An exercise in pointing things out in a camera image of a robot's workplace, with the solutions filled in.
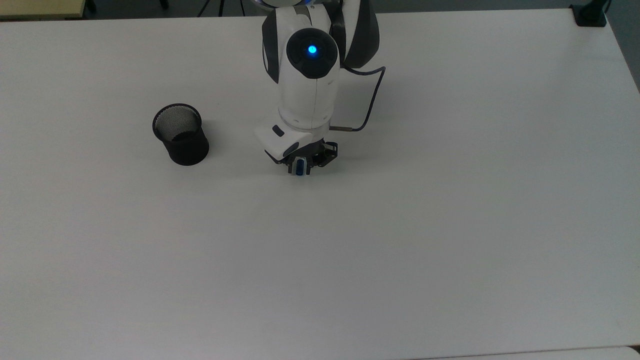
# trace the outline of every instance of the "table surface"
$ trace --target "table surface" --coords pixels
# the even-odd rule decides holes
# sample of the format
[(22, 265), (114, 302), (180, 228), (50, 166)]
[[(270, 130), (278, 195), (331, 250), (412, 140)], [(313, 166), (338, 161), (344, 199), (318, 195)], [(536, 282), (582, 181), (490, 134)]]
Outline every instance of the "table surface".
[(465, 360), (640, 360), (640, 354), (628, 347), (614, 347), (470, 356)]
[(84, 0), (2, 0), (0, 19), (81, 17)]
[[(640, 343), (640, 95), (570, 10), (379, 16), (371, 121), (292, 177), (262, 19), (0, 24), (0, 357), (383, 360)], [(341, 74), (332, 124), (376, 79)], [(173, 164), (164, 105), (204, 118)]]

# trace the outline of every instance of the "mesh pen holder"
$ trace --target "mesh pen holder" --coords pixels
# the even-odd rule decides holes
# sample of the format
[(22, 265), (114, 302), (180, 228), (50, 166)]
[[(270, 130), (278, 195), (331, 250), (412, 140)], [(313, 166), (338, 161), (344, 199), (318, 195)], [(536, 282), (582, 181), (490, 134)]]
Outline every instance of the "mesh pen holder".
[(154, 117), (153, 128), (176, 164), (195, 165), (209, 153), (209, 142), (202, 131), (202, 118), (190, 105), (165, 106)]

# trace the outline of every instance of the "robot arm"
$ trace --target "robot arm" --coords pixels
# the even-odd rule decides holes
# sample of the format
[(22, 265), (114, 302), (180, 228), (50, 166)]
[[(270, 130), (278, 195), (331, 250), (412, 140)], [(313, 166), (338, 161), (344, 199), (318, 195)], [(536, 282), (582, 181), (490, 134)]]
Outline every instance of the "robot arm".
[(378, 23), (368, 0), (277, 8), (262, 25), (264, 66), (278, 84), (277, 112), (255, 130), (267, 154), (292, 172), (310, 172), (337, 156), (325, 143), (338, 92), (339, 70), (359, 68), (378, 50)]

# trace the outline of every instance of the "cable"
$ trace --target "cable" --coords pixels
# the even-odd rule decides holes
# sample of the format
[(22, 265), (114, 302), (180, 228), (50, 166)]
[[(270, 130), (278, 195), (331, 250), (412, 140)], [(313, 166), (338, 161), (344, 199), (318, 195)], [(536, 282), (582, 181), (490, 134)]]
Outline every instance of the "cable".
[(202, 13), (204, 12), (204, 9), (207, 7), (208, 4), (209, 4), (209, 0), (207, 0), (204, 3), (204, 6), (202, 7), (202, 9), (200, 9), (200, 12), (198, 13), (198, 16), (196, 16), (196, 17), (200, 17), (202, 15)]
[(222, 9), (225, 8), (225, 0), (220, 0), (220, 9), (218, 9), (218, 17), (222, 17)]
[(373, 103), (376, 101), (376, 95), (378, 94), (378, 88), (380, 87), (380, 83), (382, 82), (382, 77), (385, 75), (385, 71), (386, 71), (387, 68), (383, 66), (383, 67), (380, 67), (380, 68), (378, 68), (376, 70), (373, 70), (373, 71), (362, 72), (362, 71), (353, 70), (352, 68), (348, 67), (347, 65), (343, 65), (343, 67), (348, 72), (350, 72), (352, 74), (359, 75), (359, 76), (368, 76), (368, 75), (373, 75), (373, 74), (380, 73), (380, 77), (378, 78), (378, 83), (376, 84), (376, 89), (373, 90), (373, 96), (371, 96), (371, 103), (369, 104), (369, 111), (367, 111), (367, 116), (364, 118), (364, 122), (362, 123), (362, 125), (360, 125), (360, 127), (357, 127), (355, 129), (352, 128), (352, 127), (344, 127), (344, 126), (330, 126), (329, 127), (329, 130), (334, 130), (334, 131), (356, 132), (356, 131), (360, 131), (360, 130), (364, 129), (364, 127), (369, 122), (369, 116), (371, 115), (371, 110), (373, 109)]

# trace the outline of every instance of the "metal mesh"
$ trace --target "metal mesh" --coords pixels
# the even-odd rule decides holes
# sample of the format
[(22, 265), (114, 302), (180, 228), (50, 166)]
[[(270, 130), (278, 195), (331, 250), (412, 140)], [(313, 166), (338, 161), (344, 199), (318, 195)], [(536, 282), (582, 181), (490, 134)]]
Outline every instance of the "metal mesh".
[(200, 116), (193, 108), (174, 105), (156, 115), (154, 129), (164, 141), (174, 141), (179, 135), (195, 133), (201, 123)]

